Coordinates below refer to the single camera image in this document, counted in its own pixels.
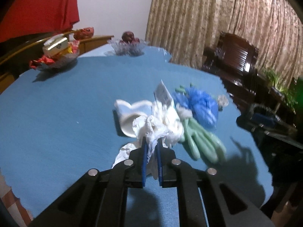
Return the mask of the red ornament on cabinet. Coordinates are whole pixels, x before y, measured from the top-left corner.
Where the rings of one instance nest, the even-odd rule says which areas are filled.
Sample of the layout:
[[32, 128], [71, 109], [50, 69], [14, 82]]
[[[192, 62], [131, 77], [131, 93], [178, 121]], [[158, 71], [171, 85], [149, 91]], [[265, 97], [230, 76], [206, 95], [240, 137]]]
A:
[[73, 38], [75, 40], [85, 40], [92, 38], [93, 35], [94, 35], [94, 27], [87, 27], [87, 28], [75, 30], [73, 33]]

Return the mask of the red cloth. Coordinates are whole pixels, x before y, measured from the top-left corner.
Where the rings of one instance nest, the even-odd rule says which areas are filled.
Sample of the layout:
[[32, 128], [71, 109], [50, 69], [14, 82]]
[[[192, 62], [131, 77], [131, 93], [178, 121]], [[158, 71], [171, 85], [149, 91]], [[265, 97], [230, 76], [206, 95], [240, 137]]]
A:
[[77, 0], [15, 0], [1, 20], [1, 42], [66, 31], [79, 21]]

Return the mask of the white and blue paper cup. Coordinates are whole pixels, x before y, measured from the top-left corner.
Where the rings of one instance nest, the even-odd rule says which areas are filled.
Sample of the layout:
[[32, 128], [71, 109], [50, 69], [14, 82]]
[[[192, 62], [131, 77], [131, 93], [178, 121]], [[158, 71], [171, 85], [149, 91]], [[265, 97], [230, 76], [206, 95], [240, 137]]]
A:
[[133, 131], [133, 121], [140, 116], [151, 115], [152, 102], [141, 100], [130, 104], [124, 100], [116, 100], [114, 106], [123, 134], [131, 138], [136, 138], [135, 132]]

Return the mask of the blue plastic bag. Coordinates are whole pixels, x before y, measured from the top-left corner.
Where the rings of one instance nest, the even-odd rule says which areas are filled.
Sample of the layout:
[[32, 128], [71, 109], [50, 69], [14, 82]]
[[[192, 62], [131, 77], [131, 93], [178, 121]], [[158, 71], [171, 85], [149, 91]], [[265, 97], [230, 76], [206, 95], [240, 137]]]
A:
[[173, 93], [175, 104], [192, 111], [194, 119], [205, 129], [214, 130], [218, 121], [218, 103], [205, 91], [194, 86], [180, 86]]

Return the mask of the green potted plant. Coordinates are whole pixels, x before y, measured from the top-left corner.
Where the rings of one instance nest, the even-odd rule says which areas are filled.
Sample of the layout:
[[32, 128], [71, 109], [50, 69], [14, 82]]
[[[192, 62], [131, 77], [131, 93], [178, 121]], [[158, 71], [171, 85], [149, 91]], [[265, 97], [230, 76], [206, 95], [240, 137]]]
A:
[[295, 100], [295, 91], [283, 83], [281, 75], [276, 73], [273, 68], [264, 68], [262, 71], [271, 83], [271, 86], [282, 95], [286, 105], [295, 112], [295, 105], [297, 104], [297, 101]]

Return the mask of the black lined trash bin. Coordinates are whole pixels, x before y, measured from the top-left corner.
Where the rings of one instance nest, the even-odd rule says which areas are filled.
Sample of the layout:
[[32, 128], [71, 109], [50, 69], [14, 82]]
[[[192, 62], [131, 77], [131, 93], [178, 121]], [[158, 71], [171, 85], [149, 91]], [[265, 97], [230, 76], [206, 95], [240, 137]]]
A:
[[257, 129], [274, 132], [281, 135], [295, 135], [297, 129], [284, 122], [270, 108], [252, 103], [240, 116], [236, 123], [240, 128], [254, 132]]

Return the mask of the green rubber glove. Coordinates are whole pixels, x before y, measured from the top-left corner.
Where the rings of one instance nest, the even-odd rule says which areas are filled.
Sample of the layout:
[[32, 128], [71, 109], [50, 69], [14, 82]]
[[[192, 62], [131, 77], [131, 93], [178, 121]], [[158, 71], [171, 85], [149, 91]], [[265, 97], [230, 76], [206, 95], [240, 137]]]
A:
[[194, 119], [192, 111], [175, 104], [184, 128], [183, 143], [188, 145], [193, 159], [198, 160], [204, 156], [213, 164], [222, 163], [226, 160], [226, 147], [223, 142], [213, 133], [214, 130], [205, 129]]

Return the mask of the dark wooden side table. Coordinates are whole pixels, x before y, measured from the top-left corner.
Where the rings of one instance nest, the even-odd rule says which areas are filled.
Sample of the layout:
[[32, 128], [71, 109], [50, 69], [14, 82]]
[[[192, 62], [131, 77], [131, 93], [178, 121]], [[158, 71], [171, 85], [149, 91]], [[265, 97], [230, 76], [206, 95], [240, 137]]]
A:
[[254, 91], [254, 102], [263, 104], [270, 108], [277, 116], [290, 126], [294, 126], [295, 128], [298, 127], [299, 113], [296, 110], [298, 102], [295, 105], [295, 112], [293, 112], [283, 101], [282, 95], [271, 86], [271, 83], [266, 78], [263, 71], [256, 72]]

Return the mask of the beige patterned curtain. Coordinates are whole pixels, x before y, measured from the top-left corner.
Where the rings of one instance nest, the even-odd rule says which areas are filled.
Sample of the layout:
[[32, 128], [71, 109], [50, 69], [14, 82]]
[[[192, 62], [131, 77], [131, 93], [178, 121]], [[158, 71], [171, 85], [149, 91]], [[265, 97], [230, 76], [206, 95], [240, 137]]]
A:
[[285, 84], [302, 76], [302, 22], [288, 0], [152, 0], [146, 39], [173, 62], [200, 68], [205, 47], [220, 33], [258, 48], [256, 66], [272, 68]]

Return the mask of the white and gold box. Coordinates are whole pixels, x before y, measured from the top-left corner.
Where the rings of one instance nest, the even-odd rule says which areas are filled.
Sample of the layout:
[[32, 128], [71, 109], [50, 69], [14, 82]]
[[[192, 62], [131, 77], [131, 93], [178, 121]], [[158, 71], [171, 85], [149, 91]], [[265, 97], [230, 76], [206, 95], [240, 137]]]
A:
[[48, 58], [51, 58], [61, 51], [65, 50], [67, 47], [68, 38], [63, 34], [58, 34], [44, 42], [42, 49], [44, 55]]

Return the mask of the glass fruit bowl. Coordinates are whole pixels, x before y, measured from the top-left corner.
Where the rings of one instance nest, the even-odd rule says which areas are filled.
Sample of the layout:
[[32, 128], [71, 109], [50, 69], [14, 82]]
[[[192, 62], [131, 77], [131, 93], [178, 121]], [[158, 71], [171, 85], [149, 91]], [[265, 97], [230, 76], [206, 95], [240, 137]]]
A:
[[141, 56], [143, 50], [148, 45], [148, 42], [139, 40], [135, 43], [126, 43], [122, 40], [108, 40], [108, 44], [113, 48], [116, 55]]

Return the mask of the white tissue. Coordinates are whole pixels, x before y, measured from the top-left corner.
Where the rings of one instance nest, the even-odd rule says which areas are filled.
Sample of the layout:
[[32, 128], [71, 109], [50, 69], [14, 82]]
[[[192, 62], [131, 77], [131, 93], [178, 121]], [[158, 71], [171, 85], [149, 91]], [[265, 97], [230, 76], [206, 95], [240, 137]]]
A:
[[184, 138], [184, 128], [174, 107], [162, 105], [154, 101], [151, 115], [140, 116], [133, 121], [133, 131], [136, 140], [121, 147], [115, 158], [113, 166], [129, 159], [131, 151], [142, 146], [143, 138], [147, 142], [147, 168], [146, 174], [158, 179], [157, 159], [155, 147], [158, 139], [162, 139], [163, 146], [171, 149]]

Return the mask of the blue table cloth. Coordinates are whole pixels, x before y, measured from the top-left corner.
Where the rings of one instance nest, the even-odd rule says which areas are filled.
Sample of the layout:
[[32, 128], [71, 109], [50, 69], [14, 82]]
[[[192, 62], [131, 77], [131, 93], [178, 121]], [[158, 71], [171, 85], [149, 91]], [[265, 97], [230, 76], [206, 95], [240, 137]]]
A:
[[[1, 172], [33, 217], [89, 169], [110, 169], [120, 147], [134, 140], [119, 130], [116, 100], [154, 101], [161, 80], [170, 93], [193, 84], [226, 94], [220, 78], [170, 64], [157, 48], [134, 58], [88, 57], [100, 51], [55, 75], [29, 70], [1, 94]], [[216, 168], [259, 208], [273, 194], [272, 175], [252, 135], [237, 126], [239, 115], [232, 101], [219, 113], [214, 133], [226, 146], [225, 163], [193, 161], [179, 144], [174, 151], [193, 168]], [[148, 177], [144, 189], [129, 190], [125, 226], [179, 226], [176, 189]]]

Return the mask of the clear plastic wrapper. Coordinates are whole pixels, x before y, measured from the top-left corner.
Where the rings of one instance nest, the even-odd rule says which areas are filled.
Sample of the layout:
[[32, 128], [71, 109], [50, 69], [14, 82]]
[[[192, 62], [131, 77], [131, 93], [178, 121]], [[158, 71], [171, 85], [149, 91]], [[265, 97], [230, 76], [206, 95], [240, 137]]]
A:
[[229, 100], [225, 95], [219, 95], [217, 96], [217, 103], [218, 103], [218, 107], [222, 109], [229, 105]]

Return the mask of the glass snack dish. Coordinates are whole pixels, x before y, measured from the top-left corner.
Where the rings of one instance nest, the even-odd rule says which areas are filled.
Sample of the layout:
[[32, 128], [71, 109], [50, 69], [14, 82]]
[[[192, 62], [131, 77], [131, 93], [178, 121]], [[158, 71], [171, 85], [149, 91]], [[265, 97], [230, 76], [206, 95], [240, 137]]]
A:
[[77, 59], [80, 54], [79, 45], [79, 40], [68, 41], [68, 47], [65, 50], [51, 58], [46, 57], [43, 53], [41, 58], [29, 62], [29, 68], [39, 71], [63, 69]]

